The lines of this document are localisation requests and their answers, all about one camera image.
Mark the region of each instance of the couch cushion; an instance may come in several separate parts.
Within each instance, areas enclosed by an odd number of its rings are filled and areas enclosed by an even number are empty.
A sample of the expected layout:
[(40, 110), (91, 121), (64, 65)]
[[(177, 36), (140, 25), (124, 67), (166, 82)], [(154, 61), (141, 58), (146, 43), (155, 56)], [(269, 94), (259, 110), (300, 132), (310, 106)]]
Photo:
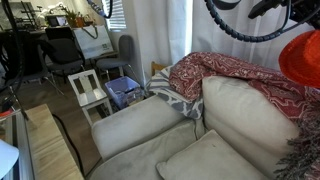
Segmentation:
[(166, 161), (195, 142), (196, 124), (203, 127), (202, 123), (184, 120), (158, 137), (114, 156), (99, 166), (90, 179), (162, 179), (156, 170), (156, 164)]
[(213, 130), (157, 169), (166, 180), (267, 179)]
[(221, 76), (203, 79), (205, 124), (270, 178), (291, 148), (297, 127), (245, 81)]

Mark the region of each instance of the white curtain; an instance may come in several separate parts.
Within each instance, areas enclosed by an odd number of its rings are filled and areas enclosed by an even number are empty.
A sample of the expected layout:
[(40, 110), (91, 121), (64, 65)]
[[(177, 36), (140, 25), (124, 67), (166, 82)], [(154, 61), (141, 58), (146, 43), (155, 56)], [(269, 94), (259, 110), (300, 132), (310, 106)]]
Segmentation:
[[(243, 0), (229, 11), (219, 11), (221, 18), (233, 29), (243, 34), (266, 35), (279, 29), (284, 21), (286, 9), (278, 7), (254, 20), (248, 18), (251, 8), (259, 0)], [(302, 32), (313, 29), (304, 24), (276, 39), (262, 43), (247, 43), (225, 34), (209, 14), (203, 0), (194, 1), (192, 51), (211, 51), (232, 55), (265, 67), (279, 69), (278, 57), (284, 46)]]
[(167, 0), (171, 63), (191, 52), (193, 0)]
[(133, 0), (133, 3), (139, 54), (147, 82), (151, 78), (151, 61), (172, 65), (191, 52), (193, 0)]

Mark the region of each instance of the couch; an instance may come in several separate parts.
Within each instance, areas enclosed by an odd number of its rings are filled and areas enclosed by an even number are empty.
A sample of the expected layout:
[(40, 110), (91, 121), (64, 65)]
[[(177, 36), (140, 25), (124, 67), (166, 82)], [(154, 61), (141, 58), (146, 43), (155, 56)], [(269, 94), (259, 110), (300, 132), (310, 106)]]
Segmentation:
[(245, 81), (202, 81), (204, 112), (190, 119), (157, 96), (92, 127), (103, 159), (90, 179), (274, 179), (298, 128)]

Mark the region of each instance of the storage box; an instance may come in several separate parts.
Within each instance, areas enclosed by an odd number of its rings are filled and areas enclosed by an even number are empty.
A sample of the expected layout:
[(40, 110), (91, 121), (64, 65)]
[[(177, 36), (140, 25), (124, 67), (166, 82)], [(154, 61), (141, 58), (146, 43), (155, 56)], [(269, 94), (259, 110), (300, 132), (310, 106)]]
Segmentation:
[(119, 109), (126, 108), (133, 100), (143, 97), (140, 85), (127, 76), (109, 81), (105, 86)]

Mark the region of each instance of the desk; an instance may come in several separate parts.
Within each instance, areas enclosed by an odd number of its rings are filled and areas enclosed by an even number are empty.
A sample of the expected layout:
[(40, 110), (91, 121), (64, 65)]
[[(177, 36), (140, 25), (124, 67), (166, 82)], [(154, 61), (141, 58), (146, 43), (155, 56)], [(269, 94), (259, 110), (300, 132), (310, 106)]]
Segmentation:
[(83, 179), (47, 105), (26, 111), (35, 179)]

